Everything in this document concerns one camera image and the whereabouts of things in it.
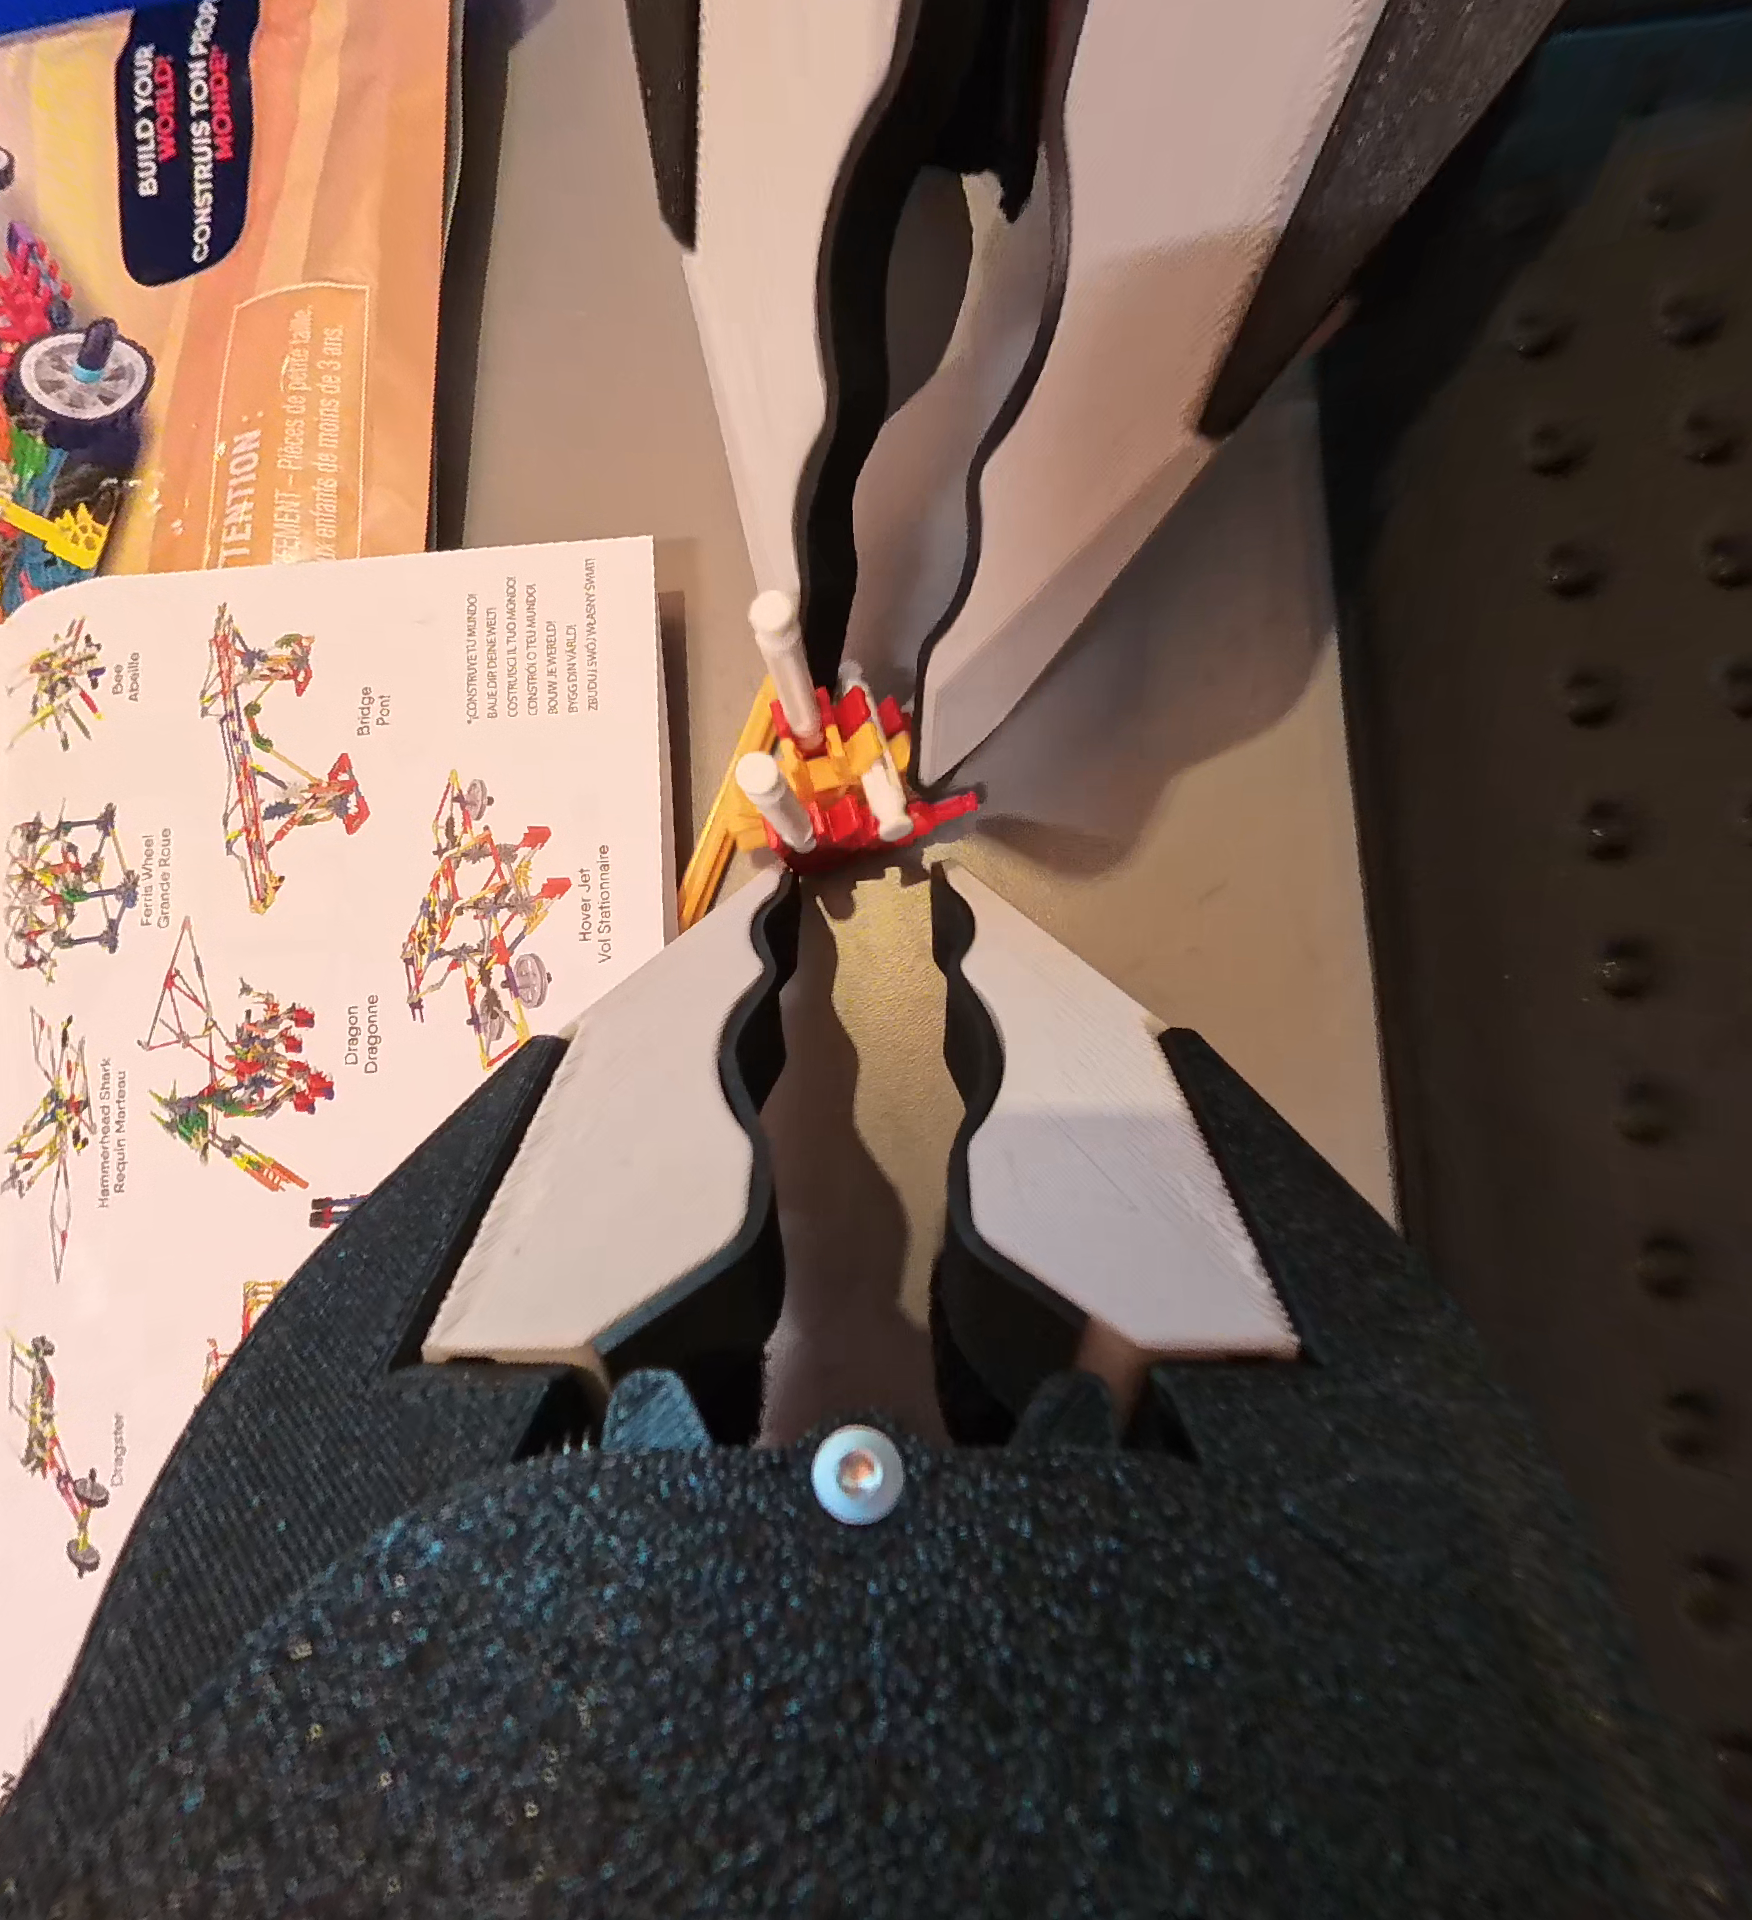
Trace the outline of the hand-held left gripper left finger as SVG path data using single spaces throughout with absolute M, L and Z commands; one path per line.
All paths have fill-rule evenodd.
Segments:
M 763 1110 L 801 894 L 763 871 L 560 1040 L 431 1363 L 761 1365 L 785 1302 Z

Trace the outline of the black dotted mat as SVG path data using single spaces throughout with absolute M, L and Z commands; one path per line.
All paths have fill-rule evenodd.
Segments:
M 1318 396 L 1403 1223 L 1752 1872 L 1752 4 L 1565 10 Z

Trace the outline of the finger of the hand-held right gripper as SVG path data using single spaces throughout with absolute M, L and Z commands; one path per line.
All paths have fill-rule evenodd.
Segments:
M 1369 2 L 1092 2 L 1061 102 L 1056 286 L 928 644 L 916 770 L 948 780 L 1212 458 L 1200 409 L 1348 94 Z
M 914 4 L 697 8 L 693 249 L 682 261 L 753 591 L 796 594 L 796 487 L 825 427 L 818 257 Z

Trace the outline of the white printed instruction booklet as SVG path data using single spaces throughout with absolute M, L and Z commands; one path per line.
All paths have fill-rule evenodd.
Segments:
M 671 892 L 649 537 L 0 621 L 0 1800 L 266 1304 Z

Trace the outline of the yellow toy rod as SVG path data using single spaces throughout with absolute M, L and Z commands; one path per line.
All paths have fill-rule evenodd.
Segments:
M 764 681 L 750 702 L 747 721 L 729 755 L 719 780 L 719 794 L 709 805 L 686 873 L 678 885 L 678 931 L 687 933 L 716 903 L 723 873 L 735 851 L 758 851 L 768 845 L 768 827 L 758 808 L 737 787 L 737 769 L 745 755 L 772 750 L 778 735 L 772 719 L 775 695 Z

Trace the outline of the white toy rod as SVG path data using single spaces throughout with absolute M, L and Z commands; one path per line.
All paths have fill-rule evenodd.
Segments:
M 763 591 L 750 602 L 747 621 L 791 739 L 805 755 L 821 753 L 825 721 L 796 603 L 785 591 Z
M 840 701 L 839 712 L 847 716 L 851 698 L 860 698 L 866 709 L 866 727 L 859 731 L 864 744 L 859 746 L 862 766 L 859 775 L 862 801 L 875 821 L 877 840 L 884 845 L 901 845 L 912 837 L 912 803 L 900 766 L 893 758 L 889 733 L 882 722 L 879 701 L 866 684 L 859 662 L 840 663 Z
M 753 809 L 767 833 L 787 851 L 811 851 L 814 829 L 781 761 L 768 750 L 744 753 L 734 770 L 744 801 Z

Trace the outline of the orange printed toy box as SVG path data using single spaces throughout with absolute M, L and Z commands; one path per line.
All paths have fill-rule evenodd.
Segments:
M 194 2 L 0 39 L 0 620 L 425 544 L 460 26 Z

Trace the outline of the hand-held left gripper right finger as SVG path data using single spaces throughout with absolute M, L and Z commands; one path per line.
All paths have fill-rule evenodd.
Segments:
M 1301 1338 L 1168 1026 L 954 862 L 933 871 L 948 1313 L 974 1362 L 1292 1362 Z

